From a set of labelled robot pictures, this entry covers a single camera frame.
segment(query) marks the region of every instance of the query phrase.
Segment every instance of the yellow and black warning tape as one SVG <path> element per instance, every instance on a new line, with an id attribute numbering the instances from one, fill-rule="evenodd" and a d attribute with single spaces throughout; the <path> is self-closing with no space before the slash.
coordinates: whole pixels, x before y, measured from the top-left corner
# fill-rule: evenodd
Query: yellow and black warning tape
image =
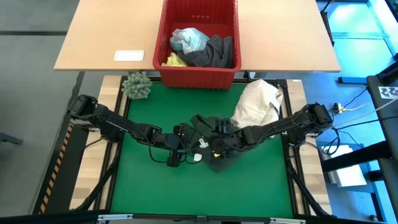
<path id="1" fill-rule="evenodd" d="M 73 127 L 73 124 L 70 123 L 68 126 L 67 134 L 65 135 L 65 139 L 62 142 L 61 151 L 60 151 L 60 154 L 58 155 L 57 163 L 54 166 L 54 170 L 51 174 L 51 178 L 50 178 L 49 184 L 47 186 L 47 190 L 45 191 L 43 202 L 40 206 L 39 214 L 42 214 L 45 212 L 45 207 L 47 206 L 47 204 L 49 202 L 49 198 L 51 196 L 51 190 L 54 187 L 55 179 L 57 179 L 57 174 L 61 167 L 63 155 L 65 154 L 65 150 L 67 149 L 70 133 L 72 132 L 72 127 Z"/>

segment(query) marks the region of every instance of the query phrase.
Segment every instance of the gray cloth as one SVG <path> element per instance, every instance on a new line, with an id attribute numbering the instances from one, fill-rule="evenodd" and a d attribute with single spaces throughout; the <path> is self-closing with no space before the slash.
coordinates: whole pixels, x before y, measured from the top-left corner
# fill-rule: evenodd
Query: gray cloth
<path id="1" fill-rule="evenodd" d="M 233 67 L 233 45 L 232 37 L 214 35 L 206 43 L 204 50 L 193 51 L 188 54 L 177 52 L 178 56 L 189 66 L 196 67 Z"/>

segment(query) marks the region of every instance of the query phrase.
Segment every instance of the white paper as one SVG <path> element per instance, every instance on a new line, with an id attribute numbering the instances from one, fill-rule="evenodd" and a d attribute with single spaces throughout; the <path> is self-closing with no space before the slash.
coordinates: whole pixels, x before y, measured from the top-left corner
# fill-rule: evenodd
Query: white paper
<path id="1" fill-rule="evenodd" d="M 143 50 L 117 50 L 114 54 L 116 62 L 141 62 L 143 59 Z"/>
<path id="2" fill-rule="evenodd" d="M 379 86 L 380 96 L 383 99 L 398 98 L 398 87 L 393 86 Z"/>
<path id="3" fill-rule="evenodd" d="M 332 146 L 330 148 L 330 152 L 333 152 L 336 149 L 336 146 Z M 346 153 L 352 152 L 353 149 L 347 145 L 340 146 L 336 153 L 331 156 L 323 156 L 324 159 L 326 157 L 335 158 L 341 156 Z M 348 186 L 358 186 L 358 185 L 366 185 L 366 180 L 363 176 L 362 170 L 359 165 L 353 165 L 351 167 L 346 167 L 342 169 L 338 169 L 335 171 L 331 171 L 328 173 L 330 181 L 334 184 L 337 184 L 339 187 L 348 187 Z"/>

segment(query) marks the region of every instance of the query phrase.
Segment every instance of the white cloth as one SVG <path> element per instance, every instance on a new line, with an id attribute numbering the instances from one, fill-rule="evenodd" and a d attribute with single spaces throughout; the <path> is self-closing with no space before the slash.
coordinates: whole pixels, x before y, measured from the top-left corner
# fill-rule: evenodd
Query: white cloth
<path id="1" fill-rule="evenodd" d="M 237 128 L 277 121 L 282 99 L 283 94 L 264 80 L 251 82 L 243 90 L 230 121 Z"/>

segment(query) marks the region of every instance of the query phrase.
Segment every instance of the blue floor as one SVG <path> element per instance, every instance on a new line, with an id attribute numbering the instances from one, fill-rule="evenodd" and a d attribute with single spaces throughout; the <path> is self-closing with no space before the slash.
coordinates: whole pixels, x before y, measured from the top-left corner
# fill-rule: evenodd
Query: blue floor
<path id="1" fill-rule="evenodd" d="M 335 38 L 334 50 L 341 65 L 340 73 L 268 73 L 266 78 L 293 78 L 302 79 L 308 103 L 319 102 L 326 106 L 334 103 L 345 105 L 356 95 L 360 94 L 365 86 L 341 85 L 338 77 L 367 77 L 384 70 L 394 60 L 391 50 L 382 38 L 379 26 L 375 22 L 374 14 L 365 3 L 333 3 L 328 7 L 328 18 L 332 34 Z M 371 101 L 369 93 L 362 94 L 347 108 L 355 108 Z M 373 104 L 368 104 L 355 111 L 344 111 L 335 117 L 335 124 L 356 118 L 374 110 Z M 358 119 L 352 123 L 377 119 L 376 113 Z M 369 123 L 345 130 L 357 142 L 368 146 L 384 140 L 379 123 Z M 317 141 L 329 142 L 335 138 L 334 131 L 326 131 L 317 137 Z M 346 134 L 341 134 L 341 142 L 354 143 Z M 377 162 L 371 167 L 378 169 Z M 377 191 L 382 198 L 382 206 L 388 223 L 396 223 L 394 212 L 388 198 L 384 182 L 377 182 Z M 328 189 L 333 214 L 340 218 L 369 221 L 369 215 L 375 215 L 373 203 L 369 193 L 345 192 Z"/>

